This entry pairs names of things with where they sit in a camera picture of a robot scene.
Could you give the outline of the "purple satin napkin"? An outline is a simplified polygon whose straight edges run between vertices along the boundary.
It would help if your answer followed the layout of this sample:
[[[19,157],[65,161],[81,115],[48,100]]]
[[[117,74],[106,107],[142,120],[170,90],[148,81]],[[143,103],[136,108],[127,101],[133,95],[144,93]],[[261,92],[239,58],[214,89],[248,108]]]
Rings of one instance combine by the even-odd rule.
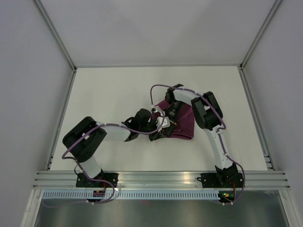
[[[171,104],[166,100],[157,104],[165,113]],[[177,122],[170,121],[169,137],[182,140],[191,140],[194,137],[195,117],[190,105],[183,103],[178,115]]]

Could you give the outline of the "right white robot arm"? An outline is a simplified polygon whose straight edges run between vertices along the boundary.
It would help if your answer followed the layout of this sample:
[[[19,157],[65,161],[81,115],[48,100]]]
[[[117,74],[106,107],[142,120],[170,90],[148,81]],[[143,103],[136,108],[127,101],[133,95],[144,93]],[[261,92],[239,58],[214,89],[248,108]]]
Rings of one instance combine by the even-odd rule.
[[[215,173],[202,173],[197,180],[203,188],[243,188],[245,173],[239,163],[228,152],[223,131],[226,125],[223,113],[212,92],[199,94],[184,88],[183,85],[168,87],[166,99],[170,102],[181,101],[192,107],[194,118],[206,133],[215,158]]]

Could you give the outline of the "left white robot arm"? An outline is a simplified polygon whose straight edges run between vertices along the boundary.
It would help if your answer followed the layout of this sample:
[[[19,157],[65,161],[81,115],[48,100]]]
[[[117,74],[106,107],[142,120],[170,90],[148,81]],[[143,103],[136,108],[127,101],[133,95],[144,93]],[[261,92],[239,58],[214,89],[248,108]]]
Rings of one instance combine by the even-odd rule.
[[[71,159],[87,177],[92,187],[103,183],[102,169],[94,154],[104,141],[129,142],[141,135],[156,135],[170,126],[169,117],[158,107],[140,109],[134,117],[121,123],[100,123],[87,116],[63,138],[67,150],[62,159]]]

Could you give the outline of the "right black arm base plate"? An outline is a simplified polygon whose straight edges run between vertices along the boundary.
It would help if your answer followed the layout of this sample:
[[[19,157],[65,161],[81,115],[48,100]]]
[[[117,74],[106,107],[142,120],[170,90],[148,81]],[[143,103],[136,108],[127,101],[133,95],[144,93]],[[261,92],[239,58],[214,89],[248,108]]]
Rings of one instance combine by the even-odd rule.
[[[241,188],[243,187],[243,176],[238,173],[234,176],[219,176],[217,173],[204,173],[196,178],[203,188]]]

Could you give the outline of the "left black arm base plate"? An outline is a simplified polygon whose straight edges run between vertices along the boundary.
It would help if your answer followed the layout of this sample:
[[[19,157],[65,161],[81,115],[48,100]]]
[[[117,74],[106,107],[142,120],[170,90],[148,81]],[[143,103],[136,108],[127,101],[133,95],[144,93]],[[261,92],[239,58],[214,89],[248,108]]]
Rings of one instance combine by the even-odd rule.
[[[79,173],[76,180],[77,188],[115,188],[118,183],[118,173],[100,173],[94,180],[88,179],[84,173]]]

